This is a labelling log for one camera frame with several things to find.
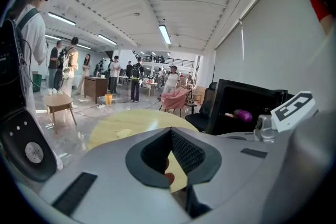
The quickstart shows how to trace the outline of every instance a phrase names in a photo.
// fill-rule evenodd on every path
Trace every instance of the woman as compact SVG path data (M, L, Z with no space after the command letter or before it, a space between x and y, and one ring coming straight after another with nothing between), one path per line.
M48 0L15 0L12 7L8 10L6 18L15 21L16 25L20 23L23 17L33 8L39 9L42 4ZM33 95L33 85L31 78L33 77L30 70L30 60L35 58L40 65L47 56L46 44L46 26L40 13L35 14L21 30L24 42L24 59L26 65L22 67L23 82L26 92L26 108L36 117L35 100Z
M90 57L91 57L91 55L89 55L89 54L86 54L86 56L85 56L84 63L83 63L83 66L82 66L82 69L83 69L82 77L80 79L80 82L78 84L78 89L77 89L77 92L75 94L84 95L85 77L88 77L90 75L89 74L90 68L91 68Z
M176 86L180 83L180 75L176 72L177 67L171 66L170 67L170 73L168 75L166 85L164 86L163 92L164 93L170 93L173 92L176 89Z
M62 86L59 89L63 93L71 96L72 82L75 77L75 70L78 70L78 51L75 49L75 45L78 44L78 37L74 37L71 40L71 45L64 50L68 57L63 63L63 81ZM73 103L71 104L73 109L77 108Z

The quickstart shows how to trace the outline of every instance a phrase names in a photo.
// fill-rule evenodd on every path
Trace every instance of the red object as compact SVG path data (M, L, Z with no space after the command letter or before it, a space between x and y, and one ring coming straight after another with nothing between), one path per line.
M319 22L330 14L327 5L321 0L310 0Z

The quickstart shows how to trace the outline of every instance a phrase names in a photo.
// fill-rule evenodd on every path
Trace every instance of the trash can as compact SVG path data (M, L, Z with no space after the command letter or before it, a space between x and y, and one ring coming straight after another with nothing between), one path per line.
M105 104L111 104L112 103L112 94L111 93L107 93L105 94Z
M39 92L41 90L42 75L33 74L33 92Z

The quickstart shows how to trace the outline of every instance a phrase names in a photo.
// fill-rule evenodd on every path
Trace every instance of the black chair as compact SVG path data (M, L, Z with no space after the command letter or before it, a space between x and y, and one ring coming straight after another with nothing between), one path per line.
M200 132L206 130L207 124L209 122L211 108L213 105L213 100L215 98L217 82L212 82L204 92L204 100L199 113L193 113L191 115L185 116L185 119L195 126Z

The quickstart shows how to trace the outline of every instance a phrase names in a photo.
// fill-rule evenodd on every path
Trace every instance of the person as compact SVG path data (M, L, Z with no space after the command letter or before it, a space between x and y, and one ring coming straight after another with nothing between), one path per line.
M135 103L138 103L139 101L139 87L140 87L140 83L142 82L143 73L144 73L144 68L141 64L142 64L142 59L139 56L138 63L136 63L133 66L132 75L131 75L131 80L132 80L131 100Z
M54 87L55 81L55 74L57 71L57 58L58 58L58 50L62 47L62 41L58 40L56 42L56 47L54 47L50 52L50 59L49 59L49 79L48 79L48 88Z
M133 67L131 63L131 61L128 61L128 65L126 66L126 76L128 77L128 79L131 79L131 71Z
M83 66L82 66L82 70L83 70L82 77L80 79L80 82L79 82L78 88L77 88L77 92L75 94L84 95L85 77L90 76L90 68L91 68L90 58L91 58L90 54L85 55L84 63L83 63Z
M161 86L162 86L162 82L163 82L163 72L162 72L162 70L161 70L161 68L159 68L159 74L158 74L158 79L157 79L157 88L159 89L159 88L161 88Z
M68 96L71 96L72 82L75 77L75 70L78 70L78 51L75 49L75 45L78 44L78 37L74 37L71 40L69 47L63 49L65 61L63 62L63 80L61 88L59 89ZM71 107L76 109L77 106L71 103Z
M111 79L111 82L110 82L110 92L111 93L117 93L117 79L118 79L118 74L119 74L119 71L121 69L119 63L118 63L118 60L119 60L119 56L116 55L114 57L114 62L112 62L111 66L110 66L110 79Z
M5 18L13 20L16 25L18 25L30 10L33 8L39 9L45 1L48 0L15 0L14 4L6 13ZM33 116L36 116L30 60L34 57L37 63L41 65L47 56L46 25L41 14L35 14L24 25L21 33L23 39L26 41L23 50L25 65L22 67L23 83L26 93L26 108Z
M176 71L177 71L177 67L171 66L170 73L166 81L166 85L164 86L164 89L163 89L164 93L173 92L176 89L176 86L181 84L180 75Z
M113 60L110 59L110 63L107 66L106 78L109 80L109 82L108 82L108 89L110 89L110 87L111 87L111 64L112 63L113 63Z

